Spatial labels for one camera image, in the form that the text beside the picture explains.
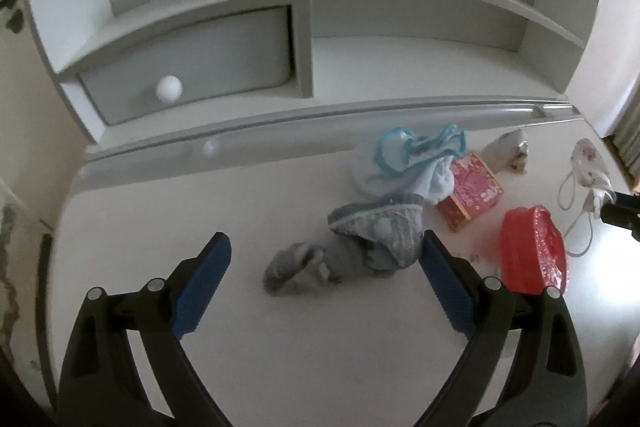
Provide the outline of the grey crumpled sock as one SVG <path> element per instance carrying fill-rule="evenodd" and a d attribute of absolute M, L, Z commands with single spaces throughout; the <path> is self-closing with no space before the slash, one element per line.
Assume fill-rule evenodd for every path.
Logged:
<path fill-rule="evenodd" d="M 336 208 L 328 216 L 326 241 L 278 251 L 262 287 L 271 296 L 295 295 L 355 277 L 392 277 L 420 257 L 425 207 L 421 195 L 406 193 Z"/>

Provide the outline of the grey window curtain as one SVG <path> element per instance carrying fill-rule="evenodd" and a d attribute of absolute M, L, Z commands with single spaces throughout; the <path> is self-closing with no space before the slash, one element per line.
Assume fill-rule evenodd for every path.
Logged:
<path fill-rule="evenodd" d="M 629 176 L 635 180 L 639 180 L 639 132 L 640 101 L 639 90 L 636 90 L 613 134 L 613 143 L 620 160 L 628 170 Z"/>

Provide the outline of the small crumpled white wrapper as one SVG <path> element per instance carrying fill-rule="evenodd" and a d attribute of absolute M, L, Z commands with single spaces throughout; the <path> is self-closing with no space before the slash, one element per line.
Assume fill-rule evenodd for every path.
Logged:
<path fill-rule="evenodd" d="M 528 136 L 524 129 L 503 133 L 480 151 L 480 158 L 493 173 L 508 169 L 524 173 L 528 156 Z"/>

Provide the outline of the white cloth with blue trim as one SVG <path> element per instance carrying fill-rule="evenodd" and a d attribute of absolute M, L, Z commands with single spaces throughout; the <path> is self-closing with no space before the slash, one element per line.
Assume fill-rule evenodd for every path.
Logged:
<path fill-rule="evenodd" d="M 416 194 L 428 205 L 436 205 L 454 191 L 451 164 L 468 151 L 467 137 L 455 124 L 432 136 L 394 128 L 356 147 L 350 171 L 359 190 L 368 196 Z"/>

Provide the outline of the patterned white face mask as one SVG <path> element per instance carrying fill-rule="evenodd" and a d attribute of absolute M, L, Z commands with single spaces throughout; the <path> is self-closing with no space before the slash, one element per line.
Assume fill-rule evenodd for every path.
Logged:
<path fill-rule="evenodd" d="M 594 222 L 601 219 L 604 205 L 615 202 L 616 199 L 608 167 L 597 147 L 587 138 L 578 140 L 570 153 L 570 171 L 562 181 L 556 199 L 563 211 L 571 210 L 574 206 L 578 187 L 586 191 L 586 196 L 582 202 L 582 209 L 563 233 L 563 239 L 567 239 L 570 233 L 576 230 L 580 219 L 585 217 L 588 241 L 580 251 L 565 249 L 567 256 L 574 259 L 584 257 L 588 253 L 594 239 Z"/>

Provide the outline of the grey drawer with white knob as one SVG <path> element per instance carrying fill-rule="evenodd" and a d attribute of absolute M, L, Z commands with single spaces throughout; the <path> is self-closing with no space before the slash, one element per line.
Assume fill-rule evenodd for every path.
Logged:
<path fill-rule="evenodd" d="M 135 46 L 79 78 L 107 124 L 169 107 L 278 87 L 290 78 L 288 8 L 180 28 Z"/>

